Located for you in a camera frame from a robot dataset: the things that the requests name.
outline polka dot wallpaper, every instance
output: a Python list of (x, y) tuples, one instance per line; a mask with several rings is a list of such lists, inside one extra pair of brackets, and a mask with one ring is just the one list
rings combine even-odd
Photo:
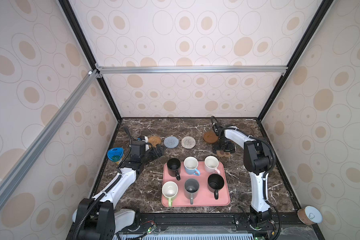
[[(94, 81), (0, 211), (0, 239), (65, 239), (77, 205), (91, 192), (116, 119)], [(24, 152), (2, 155), (6, 162)]]
[[(0, 182), (89, 66), (54, 0), (0, 1)], [(0, 239), (65, 239), (115, 129), (97, 83), (0, 212)]]
[(105, 74), (123, 117), (257, 117), (280, 73)]
[(0, 182), (88, 70), (54, 0), (0, 1)]
[(360, 0), (328, 13), (263, 120), (327, 240), (360, 240)]
[(102, 66), (285, 65), (321, 0), (71, 0)]

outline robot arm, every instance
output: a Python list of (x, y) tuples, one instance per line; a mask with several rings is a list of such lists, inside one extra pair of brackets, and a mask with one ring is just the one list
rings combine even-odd
[(74, 225), (73, 240), (104, 240), (113, 237), (125, 227), (137, 230), (140, 227), (139, 209), (121, 209), (114, 213), (117, 202), (135, 182), (149, 162), (164, 155), (165, 146), (156, 147), (148, 143), (148, 137), (140, 136), (132, 141), (130, 137), (128, 161), (121, 161), (116, 176), (91, 199), (83, 199), (72, 216)]
[(253, 229), (258, 230), (271, 219), (271, 209), (268, 204), (268, 173), (272, 168), (272, 158), (269, 147), (258, 140), (240, 131), (236, 126), (213, 123), (213, 130), (219, 137), (219, 143), (213, 146), (213, 150), (230, 151), (232, 143), (243, 148), (243, 162), (250, 172), (252, 200), (250, 206), (249, 221)]

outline white vent grille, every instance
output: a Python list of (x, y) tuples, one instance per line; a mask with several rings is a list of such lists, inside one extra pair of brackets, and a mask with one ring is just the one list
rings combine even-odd
[[(138, 237), (136, 234), (123, 235), (122, 240)], [(254, 240), (250, 233), (222, 233), (222, 234), (160, 234), (148, 235), (143, 240)]]

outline blue mug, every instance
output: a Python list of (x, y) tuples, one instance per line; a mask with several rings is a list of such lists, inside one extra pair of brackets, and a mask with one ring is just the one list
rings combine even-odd
[(200, 176), (200, 171), (197, 169), (197, 166), (199, 166), (199, 162), (195, 157), (187, 157), (184, 160), (184, 168), (189, 175)]

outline woven coaster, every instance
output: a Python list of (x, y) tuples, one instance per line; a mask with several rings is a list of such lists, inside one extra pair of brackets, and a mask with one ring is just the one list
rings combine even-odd
[(205, 132), (203, 135), (203, 139), (206, 143), (212, 144), (219, 140), (219, 137), (212, 131)]
[(148, 142), (156, 147), (157, 144), (161, 144), (161, 139), (158, 136), (152, 136), (148, 138)]
[(176, 137), (167, 137), (164, 139), (164, 145), (168, 148), (174, 148), (177, 147), (179, 144), (179, 140)]
[(184, 148), (190, 149), (195, 145), (196, 140), (191, 136), (183, 137), (183, 139), (181, 140), (181, 146), (183, 146)]

